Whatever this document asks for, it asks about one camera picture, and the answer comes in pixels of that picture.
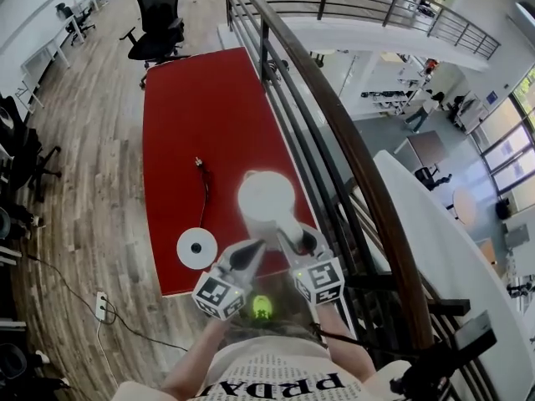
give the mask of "round table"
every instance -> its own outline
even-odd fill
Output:
[[[466,187],[459,187],[453,191],[453,203],[447,206],[448,210],[452,208],[457,214],[456,219],[465,226],[471,226],[476,221],[476,198]]]

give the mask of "red table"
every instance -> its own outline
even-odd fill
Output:
[[[164,296],[191,292],[202,271],[182,265],[181,233],[198,226],[204,201],[198,156],[211,172],[204,228],[219,254],[248,238],[237,192],[249,170],[274,170],[296,190],[295,215],[315,226],[275,117],[245,49],[207,53],[149,70],[143,170],[150,241]],[[259,276],[288,268],[270,251]]]

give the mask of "white t-shirt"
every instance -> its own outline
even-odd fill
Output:
[[[235,343],[214,357],[196,401],[286,399],[380,401],[335,365],[326,349],[300,338],[266,336]],[[120,386],[113,401],[174,401],[138,383]]]
[[[435,100],[433,100],[431,98],[426,99],[425,102],[424,102],[424,105],[423,105],[424,111],[427,114],[430,114],[431,111],[438,109],[439,104],[440,103],[438,101],[435,101]]]

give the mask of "person standing in background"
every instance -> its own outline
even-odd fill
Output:
[[[420,118],[420,121],[416,125],[416,127],[412,130],[414,134],[418,134],[420,131],[421,126],[424,124],[425,120],[429,116],[429,114],[438,109],[438,106],[442,103],[444,100],[445,95],[442,92],[439,92],[438,94],[433,95],[431,98],[427,99],[424,104],[414,113],[412,116],[410,116],[408,119],[405,120],[405,124],[410,124],[411,122],[414,122],[416,119]]]

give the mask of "power strip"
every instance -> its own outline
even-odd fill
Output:
[[[105,292],[103,291],[97,292],[97,304],[96,304],[96,307],[94,308],[94,314],[97,316],[97,318],[100,321],[106,320],[106,308],[108,306],[107,300],[108,300],[108,296],[106,295]]]

